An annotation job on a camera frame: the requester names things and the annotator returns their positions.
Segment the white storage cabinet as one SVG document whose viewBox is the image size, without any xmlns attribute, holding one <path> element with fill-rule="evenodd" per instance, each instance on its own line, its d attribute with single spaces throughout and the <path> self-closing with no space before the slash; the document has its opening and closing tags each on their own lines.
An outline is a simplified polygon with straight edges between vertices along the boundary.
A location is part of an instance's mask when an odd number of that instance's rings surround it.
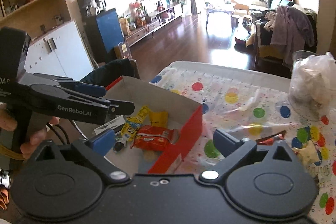
<svg viewBox="0 0 336 224">
<path fill-rule="evenodd" d="M 94 70 L 76 22 L 70 21 L 35 40 L 28 49 L 25 70 L 80 80 Z"/>
</svg>

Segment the cream white snack bag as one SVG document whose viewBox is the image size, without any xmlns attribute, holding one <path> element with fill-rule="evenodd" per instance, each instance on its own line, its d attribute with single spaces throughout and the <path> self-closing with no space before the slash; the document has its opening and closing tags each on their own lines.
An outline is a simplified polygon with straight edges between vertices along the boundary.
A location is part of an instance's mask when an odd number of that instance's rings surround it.
<svg viewBox="0 0 336 224">
<path fill-rule="evenodd" d="M 309 164 L 314 164 L 315 162 L 320 161 L 315 145 L 311 140 L 309 140 L 302 148 L 293 148 L 293 151 L 303 166 L 308 166 Z"/>
</svg>

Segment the red cardboard box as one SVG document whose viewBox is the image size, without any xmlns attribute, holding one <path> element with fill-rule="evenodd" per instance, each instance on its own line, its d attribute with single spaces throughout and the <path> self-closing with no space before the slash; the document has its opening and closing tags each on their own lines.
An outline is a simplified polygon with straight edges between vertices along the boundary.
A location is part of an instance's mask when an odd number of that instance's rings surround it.
<svg viewBox="0 0 336 224">
<path fill-rule="evenodd" d="M 132 102 L 135 109 L 108 118 L 101 126 L 78 122 L 83 135 L 91 138 L 115 127 L 116 144 L 106 159 L 129 175 L 176 173 L 201 136 L 201 104 L 128 76 L 110 84 L 105 98 Z"/>
</svg>

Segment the clear plastic jar with bags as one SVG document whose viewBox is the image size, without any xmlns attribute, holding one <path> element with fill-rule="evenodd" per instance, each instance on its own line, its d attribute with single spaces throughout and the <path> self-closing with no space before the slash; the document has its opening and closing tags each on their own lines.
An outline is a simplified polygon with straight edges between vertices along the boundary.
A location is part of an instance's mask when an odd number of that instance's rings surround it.
<svg viewBox="0 0 336 224">
<path fill-rule="evenodd" d="M 318 121 L 335 105 L 335 58 L 309 51 L 296 51 L 292 58 L 289 103 L 298 115 Z"/>
</svg>

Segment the blue-fronted black cabinet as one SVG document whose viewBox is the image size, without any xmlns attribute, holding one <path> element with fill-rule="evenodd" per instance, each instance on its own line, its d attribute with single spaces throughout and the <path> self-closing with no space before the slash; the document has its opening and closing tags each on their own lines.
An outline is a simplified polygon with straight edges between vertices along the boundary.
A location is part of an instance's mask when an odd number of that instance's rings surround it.
<svg viewBox="0 0 336 224">
<path fill-rule="evenodd" d="M 100 0 L 77 0 L 88 43 L 97 63 L 117 58 L 114 48 L 124 42 L 115 8 L 108 10 Z"/>
</svg>

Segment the red instant noodle packet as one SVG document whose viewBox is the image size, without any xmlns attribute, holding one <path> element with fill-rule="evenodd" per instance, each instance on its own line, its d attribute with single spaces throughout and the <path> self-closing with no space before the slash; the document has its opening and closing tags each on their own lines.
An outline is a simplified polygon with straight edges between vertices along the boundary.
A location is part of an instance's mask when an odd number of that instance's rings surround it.
<svg viewBox="0 0 336 224">
<path fill-rule="evenodd" d="M 164 127 L 143 126 L 135 135 L 132 148 L 139 148 L 148 151 L 162 152 L 169 146 L 175 144 L 179 139 L 178 130 L 169 130 Z"/>
</svg>

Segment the purple clothes on chair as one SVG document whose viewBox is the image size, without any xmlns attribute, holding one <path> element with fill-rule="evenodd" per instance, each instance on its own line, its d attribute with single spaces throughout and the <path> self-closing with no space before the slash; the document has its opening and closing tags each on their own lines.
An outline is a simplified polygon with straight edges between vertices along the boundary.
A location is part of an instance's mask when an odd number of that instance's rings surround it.
<svg viewBox="0 0 336 224">
<path fill-rule="evenodd" d="M 268 26 L 273 32 L 270 45 L 282 52 L 284 63 L 291 66 L 292 54 L 315 46 L 314 28 L 309 17 L 293 6 L 278 6 Z"/>
</svg>

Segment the dark chair behind box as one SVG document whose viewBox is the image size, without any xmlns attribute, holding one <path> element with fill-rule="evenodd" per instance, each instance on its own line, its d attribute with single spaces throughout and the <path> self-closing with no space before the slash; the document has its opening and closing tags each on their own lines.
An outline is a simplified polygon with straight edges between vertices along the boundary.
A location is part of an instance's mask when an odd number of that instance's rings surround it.
<svg viewBox="0 0 336 224">
<path fill-rule="evenodd" d="M 80 81 L 86 84 L 108 87 L 120 76 L 140 79 L 137 63 L 134 59 L 118 59 L 93 70 Z"/>
</svg>

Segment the small black round jelly cup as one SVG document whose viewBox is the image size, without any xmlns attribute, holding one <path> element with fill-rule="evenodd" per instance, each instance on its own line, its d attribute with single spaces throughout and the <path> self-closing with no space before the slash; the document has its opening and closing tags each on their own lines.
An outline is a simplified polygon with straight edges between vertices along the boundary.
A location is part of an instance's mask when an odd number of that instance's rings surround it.
<svg viewBox="0 0 336 224">
<path fill-rule="evenodd" d="M 127 142 L 124 141 L 116 141 L 113 147 L 113 151 L 118 153 L 122 151 L 127 146 Z"/>
</svg>

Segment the yellow cartoon snack packet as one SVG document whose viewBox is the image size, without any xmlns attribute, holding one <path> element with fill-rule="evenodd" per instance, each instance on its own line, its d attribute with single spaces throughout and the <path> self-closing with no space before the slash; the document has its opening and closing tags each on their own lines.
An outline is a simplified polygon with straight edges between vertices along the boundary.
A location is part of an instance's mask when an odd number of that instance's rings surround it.
<svg viewBox="0 0 336 224">
<path fill-rule="evenodd" d="M 121 136 L 125 141 L 133 141 L 136 133 L 149 119 L 151 126 L 167 128 L 169 113 L 167 111 L 154 112 L 149 106 L 143 105 L 134 117 L 129 117 L 121 129 Z"/>
</svg>

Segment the dark red foil snack bag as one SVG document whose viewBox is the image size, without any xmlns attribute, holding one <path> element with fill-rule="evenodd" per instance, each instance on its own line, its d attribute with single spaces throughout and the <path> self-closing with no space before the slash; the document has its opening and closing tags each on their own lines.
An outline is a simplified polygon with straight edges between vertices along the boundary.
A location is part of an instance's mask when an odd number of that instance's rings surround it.
<svg viewBox="0 0 336 224">
<path fill-rule="evenodd" d="M 284 140 L 285 135 L 286 135 L 286 130 L 283 130 L 283 131 L 281 131 L 279 133 L 276 133 L 272 136 L 257 139 L 256 143 L 258 145 L 272 145 L 275 141 Z"/>
</svg>

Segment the colourful balloon tablecloth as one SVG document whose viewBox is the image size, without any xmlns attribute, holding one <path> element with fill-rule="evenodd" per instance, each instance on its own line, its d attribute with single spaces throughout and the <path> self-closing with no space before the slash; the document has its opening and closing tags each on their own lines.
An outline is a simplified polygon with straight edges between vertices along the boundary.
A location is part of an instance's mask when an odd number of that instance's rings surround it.
<svg viewBox="0 0 336 224">
<path fill-rule="evenodd" d="M 291 148 L 311 140 L 320 161 L 306 166 L 319 180 L 319 195 L 310 211 L 317 223 L 335 223 L 335 110 L 318 121 L 298 115 L 288 95 L 248 79 L 191 71 L 170 66 L 152 83 L 199 102 L 203 106 L 203 132 L 177 173 L 201 173 L 222 159 L 213 145 L 213 133 L 224 129 L 237 139 L 260 139 L 286 130 Z"/>
</svg>

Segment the wooden coffee table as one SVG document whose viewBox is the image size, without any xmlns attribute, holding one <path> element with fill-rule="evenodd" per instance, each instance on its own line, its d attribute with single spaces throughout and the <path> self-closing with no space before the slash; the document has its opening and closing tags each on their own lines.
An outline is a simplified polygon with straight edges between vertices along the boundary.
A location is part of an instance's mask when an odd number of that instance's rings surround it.
<svg viewBox="0 0 336 224">
<path fill-rule="evenodd" d="M 205 6 L 205 11 L 206 11 L 206 28 L 208 27 L 209 24 L 209 16 L 210 14 L 214 13 L 225 13 L 227 15 L 232 15 L 234 13 L 234 7 L 235 3 L 230 2 L 230 3 L 225 3 L 222 6 L 213 6 L 212 4 L 208 3 Z"/>
</svg>

